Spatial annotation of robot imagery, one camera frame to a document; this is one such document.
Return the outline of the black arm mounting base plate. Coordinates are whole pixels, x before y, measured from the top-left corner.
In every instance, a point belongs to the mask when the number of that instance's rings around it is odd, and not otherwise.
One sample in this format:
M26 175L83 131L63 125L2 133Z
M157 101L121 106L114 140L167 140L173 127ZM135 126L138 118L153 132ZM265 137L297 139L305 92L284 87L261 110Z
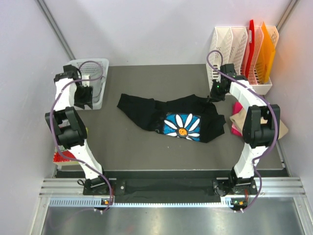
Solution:
M254 181L243 185L232 185L225 178L163 178L163 179L109 179L106 182L101 177L94 180L77 181L84 187L84 195L109 195L142 197L150 199L153 196L165 197L183 196L226 196L230 194L256 194Z

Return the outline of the black daisy print t shirt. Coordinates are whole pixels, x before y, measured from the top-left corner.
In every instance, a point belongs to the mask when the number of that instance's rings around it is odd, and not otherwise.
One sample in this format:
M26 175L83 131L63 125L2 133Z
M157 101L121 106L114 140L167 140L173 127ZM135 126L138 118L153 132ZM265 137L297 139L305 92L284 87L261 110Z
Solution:
M224 134L224 115L194 94L166 102L122 94L117 107L145 131L204 143Z

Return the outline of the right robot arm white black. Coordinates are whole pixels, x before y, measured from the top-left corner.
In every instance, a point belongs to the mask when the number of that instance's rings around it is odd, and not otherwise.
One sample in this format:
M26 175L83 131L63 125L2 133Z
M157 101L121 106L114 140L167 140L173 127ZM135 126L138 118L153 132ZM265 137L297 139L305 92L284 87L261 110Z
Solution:
M244 148L230 172L226 192L241 193L251 186L255 168L261 156L272 149L279 137L280 107L270 105L250 86L247 78L238 75L233 64L221 65L216 72L221 76L214 79L209 101L224 101L231 94L246 111L242 136Z

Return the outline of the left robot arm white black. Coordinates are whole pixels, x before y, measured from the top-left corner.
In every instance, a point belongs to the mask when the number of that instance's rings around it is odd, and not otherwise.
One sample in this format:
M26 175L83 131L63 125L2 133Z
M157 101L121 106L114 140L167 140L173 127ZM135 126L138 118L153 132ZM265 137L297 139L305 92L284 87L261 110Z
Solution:
M84 187L84 195L112 196L111 183L88 146L87 129L76 111L76 108L93 107L91 79L83 77L80 69L73 65L65 65L63 70L55 75L55 100L45 114L56 149L63 147L70 152L83 169L85 181L78 182Z

